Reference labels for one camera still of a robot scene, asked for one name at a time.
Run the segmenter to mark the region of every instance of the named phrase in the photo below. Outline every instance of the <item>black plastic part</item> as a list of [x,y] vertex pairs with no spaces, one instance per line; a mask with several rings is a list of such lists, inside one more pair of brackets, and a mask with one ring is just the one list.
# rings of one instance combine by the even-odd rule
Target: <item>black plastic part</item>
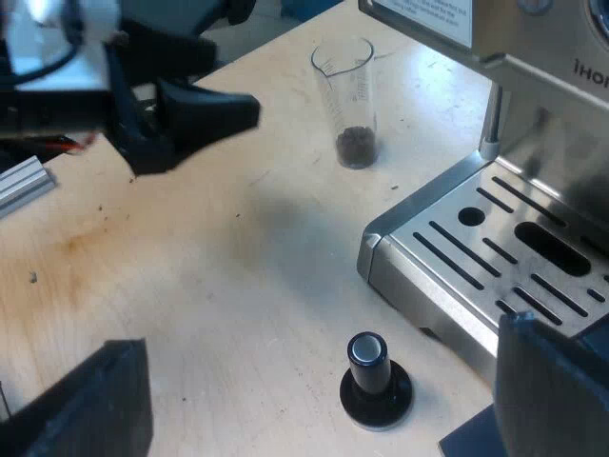
[[391,361],[391,379],[378,395],[365,393],[355,382],[351,369],[341,381],[341,402],[347,414],[360,426],[383,431],[397,425],[412,403],[413,389],[408,374]]
[[245,22],[254,10],[256,0],[228,0],[226,19],[228,24],[235,26]]
[[244,22],[256,0],[121,0],[122,17],[163,27],[167,31],[199,36],[218,19]]
[[251,95],[220,93],[182,83],[157,83],[157,120],[178,160],[258,125],[260,103]]
[[[374,360],[363,362],[355,356],[353,346],[358,340],[366,337],[377,342],[380,353]],[[376,395],[387,388],[391,380],[391,361],[387,354],[387,343],[380,335],[371,331],[355,335],[349,341],[346,353],[349,358],[351,375],[365,393]]]
[[145,116],[128,85],[114,49],[108,48],[107,55],[114,113],[109,117],[106,137],[136,175],[173,169],[178,160],[171,141]]
[[508,457],[493,405],[440,441],[443,457]]
[[115,51],[130,86],[155,82],[158,78],[186,78],[213,69],[216,45],[191,35],[178,35],[124,19],[121,30],[127,46]]
[[3,457],[145,457],[151,440],[143,340],[106,343],[0,424]]
[[509,455],[609,455],[609,365],[533,314],[503,315],[495,411]]

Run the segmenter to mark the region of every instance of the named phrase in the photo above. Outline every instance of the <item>black base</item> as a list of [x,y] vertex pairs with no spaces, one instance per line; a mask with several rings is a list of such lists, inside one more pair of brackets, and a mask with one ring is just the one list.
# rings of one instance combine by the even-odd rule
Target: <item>black base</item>
[[381,431],[397,425],[412,403],[412,383],[402,367],[391,361],[391,381],[378,395],[365,393],[348,369],[341,381],[341,402],[351,419],[364,428]]

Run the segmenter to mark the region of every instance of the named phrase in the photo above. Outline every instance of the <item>drip tray grate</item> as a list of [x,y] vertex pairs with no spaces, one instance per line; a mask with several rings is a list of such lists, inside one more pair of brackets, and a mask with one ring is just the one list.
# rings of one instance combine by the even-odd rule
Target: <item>drip tray grate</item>
[[391,234],[483,322],[531,311],[566,336],[609,312],[609,236],[494,162]]

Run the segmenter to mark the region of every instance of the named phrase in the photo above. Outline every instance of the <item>stainless steel drip tray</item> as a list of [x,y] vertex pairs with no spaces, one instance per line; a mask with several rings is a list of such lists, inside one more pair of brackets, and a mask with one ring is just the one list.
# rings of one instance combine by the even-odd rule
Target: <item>stainless steel drip tray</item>
[[607,233],[505,165],[490,163],[385,235],[368,276],[489,382],[503,313],[533,312],[572,337],[609,311]]

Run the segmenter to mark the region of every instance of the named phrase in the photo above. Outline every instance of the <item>coffee machine label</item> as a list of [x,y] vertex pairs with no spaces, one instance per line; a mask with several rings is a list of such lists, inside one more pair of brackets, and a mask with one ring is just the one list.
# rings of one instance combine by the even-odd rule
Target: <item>coffee machine label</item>
[[472,0],[373,0],[457,43],[472,48]]

